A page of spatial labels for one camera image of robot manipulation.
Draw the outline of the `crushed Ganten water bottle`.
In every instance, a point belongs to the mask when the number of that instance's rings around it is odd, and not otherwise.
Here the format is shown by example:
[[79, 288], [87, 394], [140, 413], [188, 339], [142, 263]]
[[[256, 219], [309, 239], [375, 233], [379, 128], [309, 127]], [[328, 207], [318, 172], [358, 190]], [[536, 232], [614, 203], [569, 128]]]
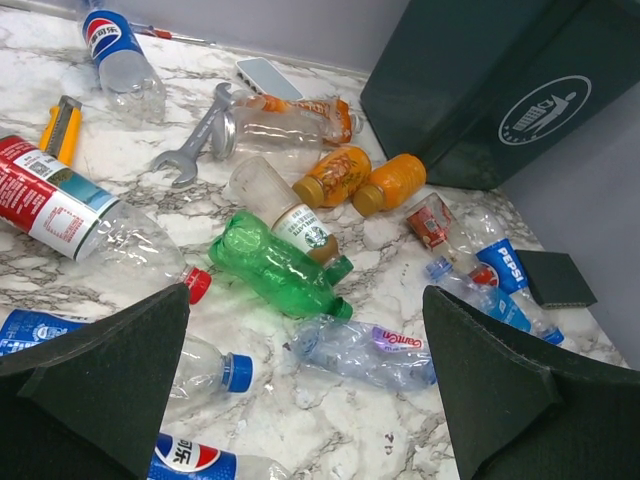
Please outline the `crushed Ganten water bottle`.
[[319, 315], [300, 325], [290, 350], [305, 365], [388, 391], [418, 391], [437, 383], [424, 340], [376, 324]]

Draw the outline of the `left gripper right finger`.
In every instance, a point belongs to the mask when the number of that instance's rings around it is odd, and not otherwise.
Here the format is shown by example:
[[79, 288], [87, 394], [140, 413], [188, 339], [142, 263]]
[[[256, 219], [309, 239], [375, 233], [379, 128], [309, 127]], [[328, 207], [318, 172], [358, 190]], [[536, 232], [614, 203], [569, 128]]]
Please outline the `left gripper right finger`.
[[462, 479], [636, 479], [639, 373], [553, 346], [443, 289], [423, 317]]

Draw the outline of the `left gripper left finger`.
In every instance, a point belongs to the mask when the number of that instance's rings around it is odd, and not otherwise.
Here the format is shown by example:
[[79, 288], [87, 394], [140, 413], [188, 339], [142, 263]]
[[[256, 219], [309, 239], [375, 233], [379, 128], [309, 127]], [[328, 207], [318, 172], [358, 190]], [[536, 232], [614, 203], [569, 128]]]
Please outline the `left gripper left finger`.
[[2, 357], [2, 478], [145, 478], [188, 319], [174, 285]]

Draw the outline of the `Pepsi bottle blue cap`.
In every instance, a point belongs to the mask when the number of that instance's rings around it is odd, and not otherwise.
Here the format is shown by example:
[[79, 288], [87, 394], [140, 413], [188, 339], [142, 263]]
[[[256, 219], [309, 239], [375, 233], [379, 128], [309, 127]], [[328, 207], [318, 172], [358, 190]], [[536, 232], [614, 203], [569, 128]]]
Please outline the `Pepsi bottle blue cap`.
[[240, 480], [290, 479], [279, 462], [264, 456], [238, 455], [173, 435], [158, 435], [148, 479]]

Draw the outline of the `green plastic bottle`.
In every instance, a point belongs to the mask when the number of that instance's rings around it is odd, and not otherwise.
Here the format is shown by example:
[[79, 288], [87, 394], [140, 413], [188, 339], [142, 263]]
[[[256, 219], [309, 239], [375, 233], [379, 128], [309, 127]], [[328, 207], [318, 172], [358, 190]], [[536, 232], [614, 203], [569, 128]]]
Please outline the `green plastic bottle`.
[[353, 307], [335, 293], [325, 270], [248, 211], [238, 211], [227, 221], [208, 256], [289, 317], [326, 314], [343, 323], [352, 318]]

